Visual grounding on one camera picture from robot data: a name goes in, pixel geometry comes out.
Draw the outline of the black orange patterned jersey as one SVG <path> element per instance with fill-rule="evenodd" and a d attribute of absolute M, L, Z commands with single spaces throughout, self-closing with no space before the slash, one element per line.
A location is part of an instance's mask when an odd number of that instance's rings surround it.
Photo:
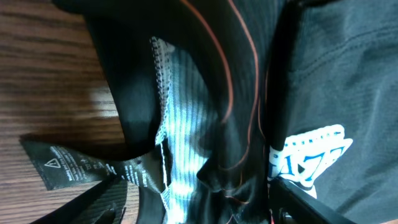
<path fill-rule="evenodd" d="M 138 223 L 273 223 L 277 177 L 397 220 L 397 2 L 56 1 L 82 15 L 123 145 L 22 139 L 49 190 L 139 188 Z"/>

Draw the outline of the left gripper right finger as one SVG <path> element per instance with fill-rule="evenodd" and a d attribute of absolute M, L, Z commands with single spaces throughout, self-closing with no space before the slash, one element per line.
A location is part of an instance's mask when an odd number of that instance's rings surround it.
<path fill-rule="evenodd" d="M 354 224 L 280 177 L 271 181 L 269 208 L 274 224 Z"/>

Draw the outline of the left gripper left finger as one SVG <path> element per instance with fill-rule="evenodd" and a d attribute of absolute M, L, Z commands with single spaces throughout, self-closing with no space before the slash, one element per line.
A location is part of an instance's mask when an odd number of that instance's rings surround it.
<path fill-rule="evenodd" d="M 127 182 L 107 179 L 32 224 L 120 224 L 126 200 Z"/>

